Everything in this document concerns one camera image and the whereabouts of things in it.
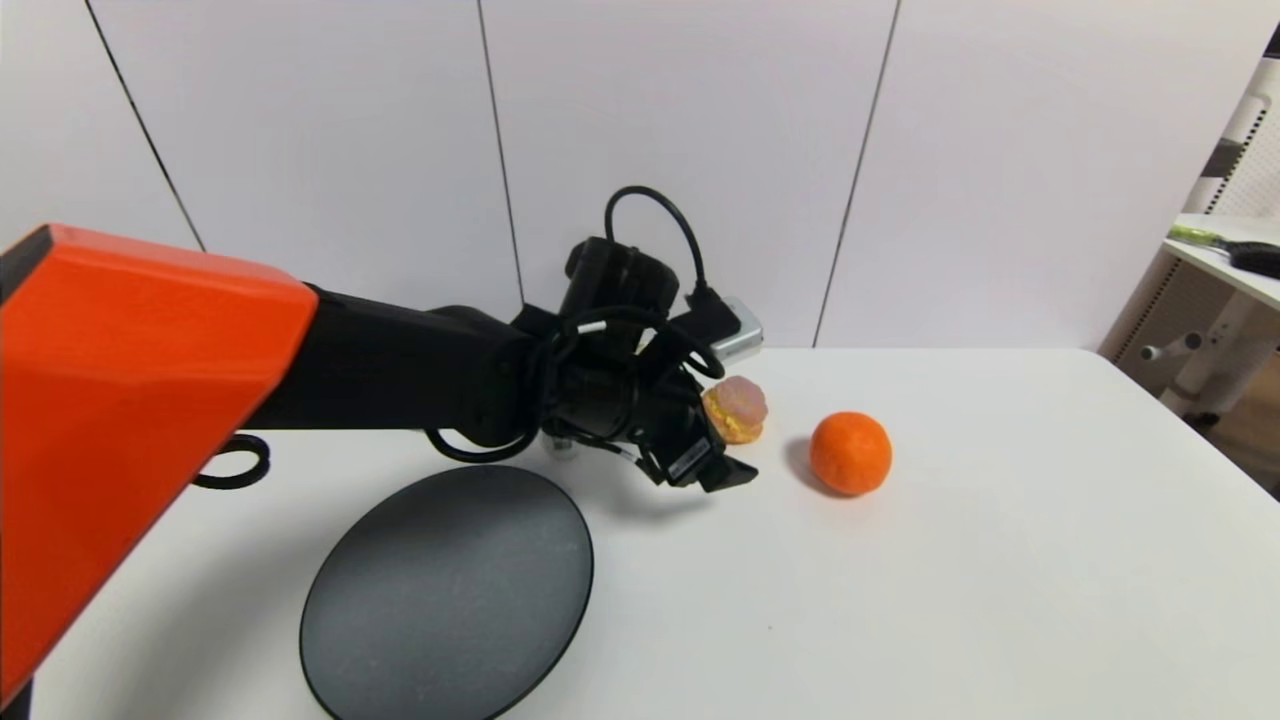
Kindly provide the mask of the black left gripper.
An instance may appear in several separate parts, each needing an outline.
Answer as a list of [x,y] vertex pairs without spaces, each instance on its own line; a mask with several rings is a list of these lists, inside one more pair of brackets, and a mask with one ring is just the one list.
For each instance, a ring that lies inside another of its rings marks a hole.
[[724,448],[701,404],[701,384],[684,366],[646,375],[632,366],[564,370],[564,436],[626,457],[657,484],[696,483],[714,493],[754,480],[756,468]]

